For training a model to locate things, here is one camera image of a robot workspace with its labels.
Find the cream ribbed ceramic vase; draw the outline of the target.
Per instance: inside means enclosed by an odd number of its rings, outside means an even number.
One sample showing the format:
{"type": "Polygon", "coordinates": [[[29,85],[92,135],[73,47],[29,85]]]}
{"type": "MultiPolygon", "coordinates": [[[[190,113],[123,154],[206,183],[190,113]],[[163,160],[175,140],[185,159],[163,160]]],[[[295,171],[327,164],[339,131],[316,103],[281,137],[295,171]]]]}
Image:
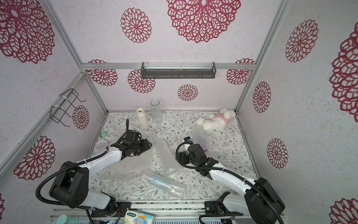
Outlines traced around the cream ribbed ceramic vase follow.
{"type": "Polygon", "coordinates": [[[137,112],[139,124],[141,125],[141,127],[143,129],[147,129],[149,127],[149,125],[148,125],[148,120],[147,120],[144,109],[138,108],[136,112],[137,112]]]}

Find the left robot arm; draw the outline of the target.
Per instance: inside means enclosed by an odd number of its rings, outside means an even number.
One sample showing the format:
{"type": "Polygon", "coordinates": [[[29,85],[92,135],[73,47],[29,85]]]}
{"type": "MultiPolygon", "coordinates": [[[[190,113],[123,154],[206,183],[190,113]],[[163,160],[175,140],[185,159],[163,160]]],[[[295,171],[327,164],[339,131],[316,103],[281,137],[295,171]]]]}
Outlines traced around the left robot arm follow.
{"type": "Polygon", "coordinates": [[[102,192],[89,189],[89,180],[97,172],[127,157],[139,156],[153,144],[142,139],[140,132],[127,130],[118,141],[106,146],[100,155],[81,162],[66,162],[61,166],[50,188],[49,195],[58,202],[70,207],[90,207],[100,210],[113,210],[115,199],[102,192]]]}

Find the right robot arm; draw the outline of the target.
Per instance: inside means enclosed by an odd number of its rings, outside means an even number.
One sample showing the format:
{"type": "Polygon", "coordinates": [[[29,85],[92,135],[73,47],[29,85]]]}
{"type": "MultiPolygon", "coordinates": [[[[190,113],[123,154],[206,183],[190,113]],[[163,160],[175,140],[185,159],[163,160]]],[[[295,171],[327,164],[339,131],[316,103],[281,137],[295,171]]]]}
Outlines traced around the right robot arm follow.
{"type": "Polygon", "coordinates": [[[207,157],[199,144],[183,142],[185,151],[175,152],[177,162],[187,169],[194,169],[202,176],[220,182],[236,193],[224,192],[215,202],[210,202],[209,211],[199,216],[203,223],[206,217],[235,217],[249,215],[257,224],[282,224],[283,201],[270,183],[260,177],[255,180],[240,176],[227,169],[217,160],[207,157]]]}

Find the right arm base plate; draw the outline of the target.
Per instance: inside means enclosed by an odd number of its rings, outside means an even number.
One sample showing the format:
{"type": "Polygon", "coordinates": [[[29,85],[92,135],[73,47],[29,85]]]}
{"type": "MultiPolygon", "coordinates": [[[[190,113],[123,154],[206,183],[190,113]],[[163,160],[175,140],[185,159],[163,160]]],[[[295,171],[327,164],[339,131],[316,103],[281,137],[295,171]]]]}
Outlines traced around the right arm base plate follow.
{"type": "Polygon", "coordinates": [[[243,216],[243,214],[238,212],[230,212],[222,203],[217,201],[205,201],[204,208],[206,215],[229,215],[233,213],[234,215],[243,216]]]}

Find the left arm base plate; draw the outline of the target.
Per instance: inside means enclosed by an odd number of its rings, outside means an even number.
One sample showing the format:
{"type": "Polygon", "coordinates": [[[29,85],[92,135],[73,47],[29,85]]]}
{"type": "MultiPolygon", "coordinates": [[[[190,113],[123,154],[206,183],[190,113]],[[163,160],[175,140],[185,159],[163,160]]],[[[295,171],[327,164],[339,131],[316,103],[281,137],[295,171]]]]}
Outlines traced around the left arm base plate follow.
{"type": "Polygon", "coordinates": [[[92,217],[124,217],[126,212],[131,209],[131,202],[116,202],[108,205],[104,210],[94,208],[91,212],[92,217]]]}

